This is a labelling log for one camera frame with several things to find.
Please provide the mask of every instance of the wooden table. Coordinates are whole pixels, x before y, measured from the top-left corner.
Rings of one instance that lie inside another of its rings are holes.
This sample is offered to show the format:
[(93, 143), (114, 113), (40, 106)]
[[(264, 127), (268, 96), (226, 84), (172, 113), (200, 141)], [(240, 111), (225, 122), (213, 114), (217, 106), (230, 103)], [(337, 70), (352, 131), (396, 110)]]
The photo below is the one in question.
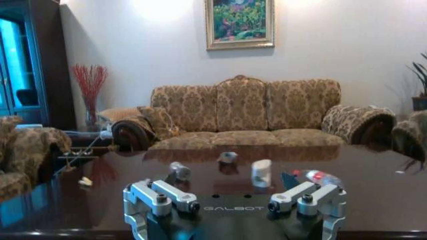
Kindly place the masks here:
[[(224, 150), (238, 154), (234, 169), (216, 162)], [(264, 158), (272, 160), (272, 187), (260, 191), (250, 185), (250, 162)], [(339, 239), (427, 238), (427, 172), (419, 171), (417, 163), (408, 165), (405, 156), (357, 146), (258, 146), (106, 153), (30, 194), (0, 204), (0, 239), (132, 239), (122, 216), (122, 189), (165, 175), (172, 161), (192, 169), (190, 183), (178, 187), (208, 196), (280, 193), (282, 171), (330, 173), (343, 180), (347, 191), (347, 220)], [(77, 185), (82, 176), (93, 180), (92, 188)]]

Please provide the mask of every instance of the patterned sofa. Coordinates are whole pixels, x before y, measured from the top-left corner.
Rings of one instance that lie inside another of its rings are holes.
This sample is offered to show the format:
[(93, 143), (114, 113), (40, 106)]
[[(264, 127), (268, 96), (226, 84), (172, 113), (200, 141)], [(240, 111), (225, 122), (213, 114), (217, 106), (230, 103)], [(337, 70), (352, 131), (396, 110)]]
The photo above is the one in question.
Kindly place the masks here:
[(424, 162), (427, 157), (427, 110), (416, 111), (391, 131), (392, 149)]
[(340, 105), (329, 79), (262, 82), (242, 75), (213, 86), (160, 86), (150, 106), (112, 108), (117, 144), (133, 150), (218, 146), (336, 146), (389, 138), (387, 109)]
[(14, 129), (17, 116), (0, 118), (0, 202), (29, 191), (42, 180), (52, 151), (69, 152), (72, 141), (62, 131)]

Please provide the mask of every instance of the white wall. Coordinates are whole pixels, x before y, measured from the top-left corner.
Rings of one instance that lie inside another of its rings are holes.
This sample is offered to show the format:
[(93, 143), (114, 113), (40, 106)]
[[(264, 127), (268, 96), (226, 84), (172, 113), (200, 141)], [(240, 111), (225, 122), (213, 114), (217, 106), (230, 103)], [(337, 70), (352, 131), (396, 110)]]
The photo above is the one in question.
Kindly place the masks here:
[[(98, 110), (149, 104), (153, 87), (333, 78), (344, 104), (411, 111), (405, 69), (427, 50), (425, 0), (274, 0), (276, 47), (205, 51), (204, 0), (61, 0), (68, 64), (106, 66)], [(72, 84), (76, 117), (84, 104)]]

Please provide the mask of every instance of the glass vase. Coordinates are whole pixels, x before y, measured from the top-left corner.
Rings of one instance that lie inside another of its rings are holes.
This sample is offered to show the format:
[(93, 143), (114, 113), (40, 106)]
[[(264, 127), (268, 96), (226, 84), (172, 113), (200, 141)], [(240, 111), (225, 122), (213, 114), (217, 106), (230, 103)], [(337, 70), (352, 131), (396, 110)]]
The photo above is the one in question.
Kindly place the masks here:
[(86, 102), (85, 103), (85, 125), (90, 128), (96, 126), (97, 118), (96, 118), (96, 103)]

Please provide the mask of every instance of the painting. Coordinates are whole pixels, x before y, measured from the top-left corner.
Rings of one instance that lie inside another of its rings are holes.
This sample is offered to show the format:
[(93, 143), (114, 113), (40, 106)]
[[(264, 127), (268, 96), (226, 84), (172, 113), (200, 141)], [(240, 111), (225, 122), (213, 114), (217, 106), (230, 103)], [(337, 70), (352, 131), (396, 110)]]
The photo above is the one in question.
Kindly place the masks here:
[(206, 50), (274, 47), (273, 0), (204, 0)]

